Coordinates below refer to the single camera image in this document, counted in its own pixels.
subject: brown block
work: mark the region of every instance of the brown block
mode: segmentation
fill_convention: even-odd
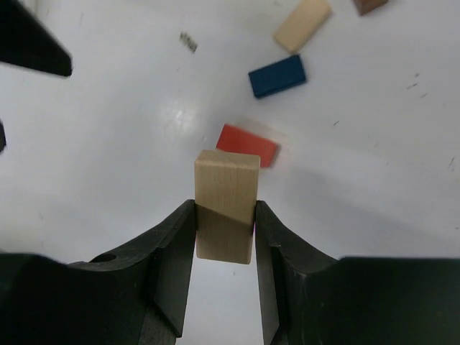
[[[195,161],[196,253],[249,264],[260,157],[204,150]]]
[[[385,5],[387,2],[388,0],[354,0],[354,4],[356,5],[360,16],[373,11],[377,7]]]
[[[302,0],[273,34],[289,53],[296,53],[328,19],[331,6],[326,0]]]

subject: rectangular block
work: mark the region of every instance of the rectangular block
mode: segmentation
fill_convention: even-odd
[[[385,5],[387,2],[388,0],[354,0],[354,4],[356,5],[360,16],[364,16],[366,13],[375,10],[377,7]]]
[[[195,161],[196,253],[201,259],[251,262],[260,158],[204,150]]]
[[[278,145],[239,127],[225,124],[216,148],[225,152],[257,155],[260,157],[260,167],[269,167]]]
[[[255,98],[263,98],[307,82],[299,55],[253,70],[249,73],[249,79]]]
[[[273,34],[275,41],[294,54],[331,15],[326,0],[302,0]]]

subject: screw hole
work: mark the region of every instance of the screw hole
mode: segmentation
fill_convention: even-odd
[[[105,253],[105,254],[98,255],[97,257],[92,259],[90,262],[109,262],[115,259],[116,259],[115,254]]]

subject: red block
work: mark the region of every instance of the red block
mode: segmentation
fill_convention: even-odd
[[[241,128],[225,124],[216,148],[225,152],[257,155],[260,157],[260,167],[269,167],[278,144]]]

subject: blue block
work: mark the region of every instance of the blue block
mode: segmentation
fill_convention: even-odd
[[[249,72],[255,98],[263,98],[274,93],[307,82],[307,76],[299,55]]]

